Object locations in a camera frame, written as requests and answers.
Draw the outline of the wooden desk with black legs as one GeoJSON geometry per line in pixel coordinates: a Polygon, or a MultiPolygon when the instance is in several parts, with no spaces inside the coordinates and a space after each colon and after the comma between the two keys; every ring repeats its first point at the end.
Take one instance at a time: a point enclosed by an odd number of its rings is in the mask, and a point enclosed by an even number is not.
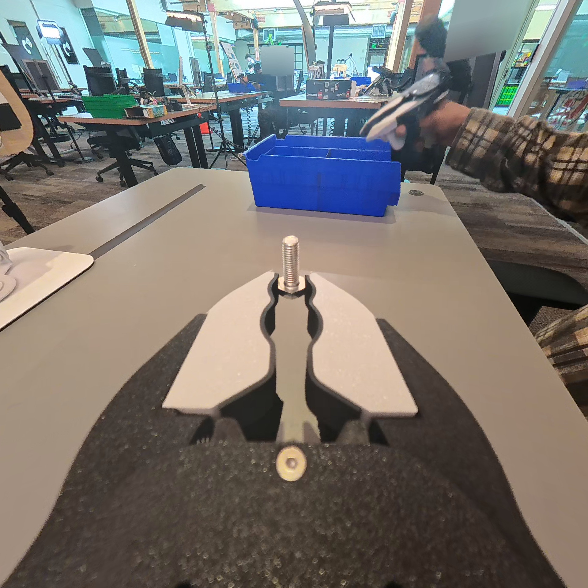
{"type": "Polygon", "coordinates": [[[89,113],[75,116],[59,116],[62,123],[76,124],[85,129],[104,130],[114,127],[116,129],[131,128],[140,138],[158,138],[182,130],[189,152],[190,162],[193,168],[208,169],[208,158],[203,142],[201,123],[204,114],[215,110],[213,105],[200,107],[188,107],[182,111],[173,111],[166,116],[155,119],[105,119],[93,118],[89,113]]]}
{"type": "Polygon", "coordinates": [[[281,99],[279,106],[287,109],[288,120],[298,111],[307,114],[311,127],[316,127],[311,134],[357,137],[365,121],[387,101],[385,96],[314,100],[300,94],[281,99]]]}

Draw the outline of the wooden-framed instruction board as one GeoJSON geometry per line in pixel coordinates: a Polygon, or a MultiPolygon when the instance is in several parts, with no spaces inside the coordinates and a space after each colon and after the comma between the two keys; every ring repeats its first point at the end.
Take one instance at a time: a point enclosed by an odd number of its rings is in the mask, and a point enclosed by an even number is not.
{"type": "Polygon", "coordinates": [[[28,149],[34,130],[25,103],[1,72],[1,158],[28,149]]]}

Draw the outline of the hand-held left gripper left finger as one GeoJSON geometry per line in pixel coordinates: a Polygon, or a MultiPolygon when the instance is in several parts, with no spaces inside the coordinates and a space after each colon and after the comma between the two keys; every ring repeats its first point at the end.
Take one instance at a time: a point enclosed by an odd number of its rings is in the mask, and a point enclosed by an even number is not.
{"type": "Polygon", "coordinates": [[[260,392],[275,375],[275,345],[266,317],[276,305],[278,274],[267,271],[210,308],[162,403],[183,414],[220,417],[260,392]]]}

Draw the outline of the blue plastic bin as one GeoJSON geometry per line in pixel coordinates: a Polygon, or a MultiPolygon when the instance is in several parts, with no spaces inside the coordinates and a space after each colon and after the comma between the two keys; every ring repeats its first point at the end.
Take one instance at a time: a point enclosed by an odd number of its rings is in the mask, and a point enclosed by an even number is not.
{"type": "Polygon", "coordinates": [[[401,164],[382,141],[271,135],[244,157],[259,208],[384,217],[401,195],[401,164]]]}

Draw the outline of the black printed box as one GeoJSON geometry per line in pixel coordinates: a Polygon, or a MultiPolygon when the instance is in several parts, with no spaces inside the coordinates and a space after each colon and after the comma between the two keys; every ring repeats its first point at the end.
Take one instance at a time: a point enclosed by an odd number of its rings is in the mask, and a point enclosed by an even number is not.
{"type": "Polygon", "coordinates": [[[345,100],[356,95],[353,79],[308,79],[305,96],[307,100],[345,100]]]}

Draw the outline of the green plastic crate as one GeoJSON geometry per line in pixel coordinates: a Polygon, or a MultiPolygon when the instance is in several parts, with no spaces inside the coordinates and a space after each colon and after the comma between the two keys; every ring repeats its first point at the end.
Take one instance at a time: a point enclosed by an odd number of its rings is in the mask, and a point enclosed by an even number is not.
{"type": "Polygon", "coordinates": [[[85,111],[93,118],[124,119],[127,118],[126,109],[138,105],[132,95],[105,94],[102,96],[83,96],[85,111]]]}

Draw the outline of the person's right hand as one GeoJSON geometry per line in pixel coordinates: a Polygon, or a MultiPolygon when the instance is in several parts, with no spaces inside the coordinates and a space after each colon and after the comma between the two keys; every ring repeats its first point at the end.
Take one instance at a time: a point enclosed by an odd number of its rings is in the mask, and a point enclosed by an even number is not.
{"type": "Polygon", "coordinates": [[[444,100],[421,120],[420,127],[427,136],[432,137],[433,143],[450,147],[470,112],[469,107],[444,100]]]}

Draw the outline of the softbox light on stand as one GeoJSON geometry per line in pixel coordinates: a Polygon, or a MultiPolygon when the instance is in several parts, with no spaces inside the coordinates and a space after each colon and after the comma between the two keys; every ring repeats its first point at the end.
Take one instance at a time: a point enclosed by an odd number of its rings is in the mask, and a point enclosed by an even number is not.
{"type": "Polygon", "coordinates": [[[212,93],[214,95],[214,105],[215,111],[217,113],[217,123],[219,125],[219,136],[221,138],[221,144],[217,153],[217,159],[219,158],[220,154],[224,154],[224,162],[225,167],[229,169],[229,155],[232,156],[235,160],[237,160],[242,166],[246,167],[245,161],[238,155],[235,151],[235,146],[228,140],[224,133],[224,124],[222,119],[222,111],[221,105],[219,100],[218,94],[218,87],[217,82],[215,79],[213,65],[212,65],[212,45],[209,41],[209,36],[207,33],[206,28],[206,21],[202,12],[198,11],[188,11],[188,12],[178,12],[178,11],[166,11],[166,25],[172,26],[173,28],[179,28],[185,32],[201,32],[204,37],[205,49],[208,56],[209,61],[209,68],[210,68],[210,84],[212,85],[212,93]]]}

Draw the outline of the white tablet stand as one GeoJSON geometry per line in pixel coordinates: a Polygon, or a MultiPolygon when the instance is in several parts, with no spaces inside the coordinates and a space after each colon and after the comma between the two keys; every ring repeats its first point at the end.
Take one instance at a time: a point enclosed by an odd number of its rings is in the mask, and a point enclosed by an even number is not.
{"type": "Polygon", "coordinates": [[[1,329],[52,296],[94,264],[90,254],[1,244],[1,329]]]}

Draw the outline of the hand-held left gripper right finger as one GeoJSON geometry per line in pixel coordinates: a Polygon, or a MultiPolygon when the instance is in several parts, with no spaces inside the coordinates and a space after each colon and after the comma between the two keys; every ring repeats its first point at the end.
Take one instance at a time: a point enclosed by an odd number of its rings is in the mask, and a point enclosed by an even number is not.
{"type": "Polygon", "coordinates": [[[374,314],[318,273],[306,278],[311,412],[319,420],[416,416],[416,402],[374,314]]]}

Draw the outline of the person's right forearm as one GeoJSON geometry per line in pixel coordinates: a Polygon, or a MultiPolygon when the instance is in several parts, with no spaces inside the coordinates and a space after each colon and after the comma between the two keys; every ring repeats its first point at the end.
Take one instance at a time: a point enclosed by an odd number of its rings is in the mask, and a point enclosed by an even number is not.
{"type": "Polygon", "coordinates": [[[556,130],[532,116],[514,119],[472,108],[446,164],[492,192],[517,193],[587,228],[587,132],[556,130]]]}

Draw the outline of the steel hex bolt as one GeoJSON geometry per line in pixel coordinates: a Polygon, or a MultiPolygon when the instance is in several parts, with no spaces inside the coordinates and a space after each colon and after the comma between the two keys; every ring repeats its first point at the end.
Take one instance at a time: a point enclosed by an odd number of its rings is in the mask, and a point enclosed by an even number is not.
{"type": "Polygon", "coordinates": [[[296,298],[306,289],[305,276],[300,272],[299,239],[294,235],[282,239],[282,275],[278,277],[277,288],[284,296],[296,298]]]}

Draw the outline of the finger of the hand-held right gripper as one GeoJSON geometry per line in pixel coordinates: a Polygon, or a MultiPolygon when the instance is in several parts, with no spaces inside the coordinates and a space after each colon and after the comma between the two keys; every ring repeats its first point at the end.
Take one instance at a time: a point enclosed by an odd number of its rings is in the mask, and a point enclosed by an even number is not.
{"type": "Polygon", "coordinates": [[[401,150],[405,146],[406,136],[399,136],[397,128],[399,114],[397,108],[381,108],[373,114],[360,129],[360,137],[368,142],[381,140],[388,143],[392,150],[401,150]]]}
{"type": "Polygon", "coordinates": [[[437,108],[449,90],[449,73],[429,73],[388,101],[385,114],[393,118],[424,118],[437,108]]]}

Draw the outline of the person's plaid shirt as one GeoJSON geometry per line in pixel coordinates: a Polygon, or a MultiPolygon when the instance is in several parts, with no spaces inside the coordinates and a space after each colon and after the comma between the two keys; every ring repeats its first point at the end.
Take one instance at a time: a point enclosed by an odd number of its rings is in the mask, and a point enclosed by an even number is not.
{"type": "Polygon", "coordinates": [[[535,339],[587,417],[587,306],[540,329],[535,339]]]}

